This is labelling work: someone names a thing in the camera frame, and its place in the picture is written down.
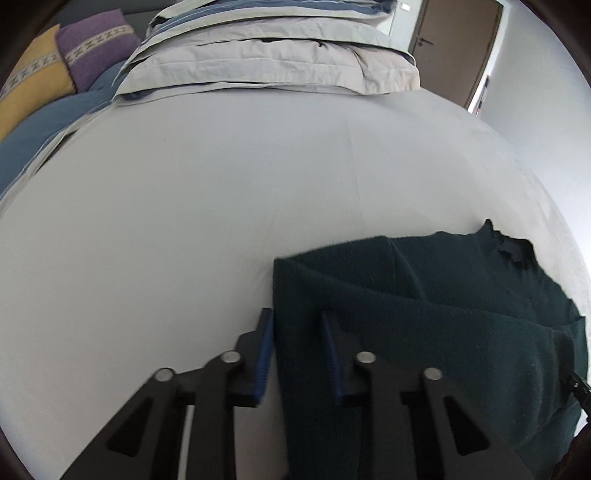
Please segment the screw head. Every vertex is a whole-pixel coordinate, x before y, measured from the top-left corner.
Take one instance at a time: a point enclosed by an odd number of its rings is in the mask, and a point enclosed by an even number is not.
[[[425,378],[428,380],[441,380],[443,378],[443,373],[441,370],[439,370],[438,368],[427,368],[424,372],[423,375],[425,375]]]
[[[154,374],[154,378],[159,382],[167,382],[172,380],[174,372],[169,368],[161,368]]]
[[[375,362],[375,355],[372,352],[359,352],[355,358],[360,364],[373,364]]]
[[[240,359],[240,354],[238,352],[235,352],[234,350],[230,350],[229,352],[225,352],[222,354],[222,362],[226,364],[235,364],[236,362],[239,362]]]

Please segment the door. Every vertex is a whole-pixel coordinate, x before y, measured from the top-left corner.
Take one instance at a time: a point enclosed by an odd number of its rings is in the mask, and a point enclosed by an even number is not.
[[[491,55],[502,11],[495,0],[424,0],[411,42],[421,86],[467,108]]]

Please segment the blue blanket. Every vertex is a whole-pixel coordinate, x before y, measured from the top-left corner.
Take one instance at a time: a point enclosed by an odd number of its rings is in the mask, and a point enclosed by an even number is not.
[[[123,80],[112,85],[122,65],[118,63],[104,72],[88,92],[61,98],[39,109],[0,142],[0,199],[61,130],[109,104]]]

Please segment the mattress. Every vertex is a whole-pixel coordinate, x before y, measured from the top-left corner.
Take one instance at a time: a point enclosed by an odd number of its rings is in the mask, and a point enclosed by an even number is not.
[[[152,372],[199,368],[254,327],[274,258],[486,218],[530,239],[588,314],[548,194],[490,127],[425,90],[111,105],[0,219],[0,424],[36,480],[57,480]],[[274,375],[236,438],[240,479],[287,472]]]

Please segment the knit fabric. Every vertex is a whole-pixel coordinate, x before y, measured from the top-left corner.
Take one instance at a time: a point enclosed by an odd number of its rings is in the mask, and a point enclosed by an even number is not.
[[[361,413],[335,406],[320,313],[399,367],[440,368],[537,479],[580,415],[560,365],[585,377],[584,318],[527,240],[494,231],[376,237],[274,265],[277,364],[291,480],[356,480]]]

